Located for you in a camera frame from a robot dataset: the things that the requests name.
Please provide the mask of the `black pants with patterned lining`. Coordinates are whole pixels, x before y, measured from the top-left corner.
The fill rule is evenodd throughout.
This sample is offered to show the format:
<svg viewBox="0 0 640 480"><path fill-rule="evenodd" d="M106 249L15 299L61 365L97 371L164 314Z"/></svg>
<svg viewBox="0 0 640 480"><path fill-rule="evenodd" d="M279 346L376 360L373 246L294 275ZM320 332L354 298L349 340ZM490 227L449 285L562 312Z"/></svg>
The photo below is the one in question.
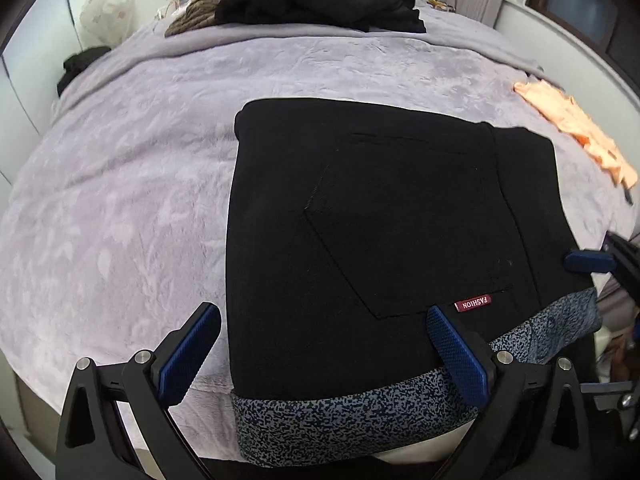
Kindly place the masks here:
<svg viewBox="0 0 640 480"><path fill-rule="evenodd" d="M544 363L601 324L551 142L355 102L246 104L226 310L242 456L268 467L433 439L475 416L427 333L440 307Z"/></svg>

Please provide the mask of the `peach folded garment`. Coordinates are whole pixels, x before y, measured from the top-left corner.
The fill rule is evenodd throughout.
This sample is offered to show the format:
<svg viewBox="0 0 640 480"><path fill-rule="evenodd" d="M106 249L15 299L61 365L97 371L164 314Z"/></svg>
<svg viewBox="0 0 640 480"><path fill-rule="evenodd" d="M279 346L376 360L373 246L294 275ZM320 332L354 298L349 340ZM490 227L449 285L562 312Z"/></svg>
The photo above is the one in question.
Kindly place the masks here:
<svg viewBox="0 0 640 480"><path fill-rule="evenodd" d="M633 188L639 180L634 169L610 138L577 104L548 81L516 82L513 90L562 133L580 144L589 157L616 185Z"/></svg>

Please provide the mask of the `lavender plush bed blanket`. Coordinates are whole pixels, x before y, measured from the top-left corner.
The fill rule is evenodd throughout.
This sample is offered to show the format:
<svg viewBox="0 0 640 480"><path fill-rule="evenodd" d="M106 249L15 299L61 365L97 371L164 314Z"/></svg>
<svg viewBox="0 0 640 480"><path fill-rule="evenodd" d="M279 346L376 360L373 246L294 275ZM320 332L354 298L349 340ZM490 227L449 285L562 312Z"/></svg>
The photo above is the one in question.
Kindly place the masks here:
<svg viewBox="0 0 640 480"><path fill-rule="evenodd" d="M498 32L423 9L422 34L320 25L139 29L74 80L1 220L1 348L59 410L81 356L115 362L224 302L235 115L265 98L398 106L523 127L555 149L582 247L639 223L625 194L513 89L538 72Z"/></svg>

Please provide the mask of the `dark framed window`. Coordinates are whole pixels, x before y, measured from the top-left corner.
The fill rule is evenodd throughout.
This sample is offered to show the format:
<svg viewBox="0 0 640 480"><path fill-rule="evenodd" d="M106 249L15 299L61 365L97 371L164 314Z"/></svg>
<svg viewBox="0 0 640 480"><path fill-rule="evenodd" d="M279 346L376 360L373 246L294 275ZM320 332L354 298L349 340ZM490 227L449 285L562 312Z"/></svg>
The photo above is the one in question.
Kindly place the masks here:
<svg viewBox="0 0 640 480"><path fill-rule="evenodd" d="M582 40L627 84L639 84L639 0L526 0Z"/></svg>

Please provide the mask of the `black clothes beside bed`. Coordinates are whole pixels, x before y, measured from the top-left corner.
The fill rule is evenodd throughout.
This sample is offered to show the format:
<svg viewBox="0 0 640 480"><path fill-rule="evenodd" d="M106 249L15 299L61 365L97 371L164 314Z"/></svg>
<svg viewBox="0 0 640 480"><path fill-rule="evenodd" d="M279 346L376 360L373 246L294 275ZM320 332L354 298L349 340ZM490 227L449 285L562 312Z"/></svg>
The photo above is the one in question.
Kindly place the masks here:
<svg viewBox="0 0 640 480"><path fill-rule="evenodd" d="M99 58L111 52L110 47L92 47L87 50L83 50L77 54L70 56L63 62L64 74L56 85L56 92L58 96L62 96L63 91L70 85L70 83L84 72L92 63L96 62Z"/></svg>

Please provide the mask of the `white wardrobe doors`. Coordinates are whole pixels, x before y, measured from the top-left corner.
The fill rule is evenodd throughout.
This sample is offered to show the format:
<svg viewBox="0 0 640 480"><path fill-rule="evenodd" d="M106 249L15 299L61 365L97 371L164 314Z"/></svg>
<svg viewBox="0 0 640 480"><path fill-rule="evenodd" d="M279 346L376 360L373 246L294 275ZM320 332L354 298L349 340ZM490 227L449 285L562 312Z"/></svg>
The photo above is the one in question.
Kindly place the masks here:
<svg viewBox="0 0 640 480"><path fill-rule="evenodd" d="M1 53L1 175L9 184L51 123L63 62L81 50L85 0L36 0Z"/></svg>

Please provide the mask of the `white floral bag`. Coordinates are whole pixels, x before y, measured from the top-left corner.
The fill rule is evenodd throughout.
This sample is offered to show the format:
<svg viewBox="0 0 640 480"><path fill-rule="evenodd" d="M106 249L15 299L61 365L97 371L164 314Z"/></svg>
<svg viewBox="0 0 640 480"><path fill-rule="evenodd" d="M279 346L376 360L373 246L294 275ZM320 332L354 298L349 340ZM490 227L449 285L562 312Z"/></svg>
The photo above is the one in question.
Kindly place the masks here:
<svg viewBox="0 0 640 480"><path fill-rule="evenodd" d="M136 0L86 0L79 13L79 32L91 47L116 48L132 32Z"/></svg>

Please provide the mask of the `brown knitted garment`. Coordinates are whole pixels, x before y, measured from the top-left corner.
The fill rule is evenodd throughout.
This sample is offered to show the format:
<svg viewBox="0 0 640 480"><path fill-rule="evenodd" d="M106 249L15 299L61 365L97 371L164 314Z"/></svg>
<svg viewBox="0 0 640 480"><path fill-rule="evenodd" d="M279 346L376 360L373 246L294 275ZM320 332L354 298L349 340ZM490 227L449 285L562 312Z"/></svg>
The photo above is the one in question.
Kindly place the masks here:
<svg viewBox="0 0 640 480"><path fill-rule="evenodd" d="M220 2L221 0L191 0L183 14L167 27L165 37L213 26L216 23L216 10Z"/></svg>

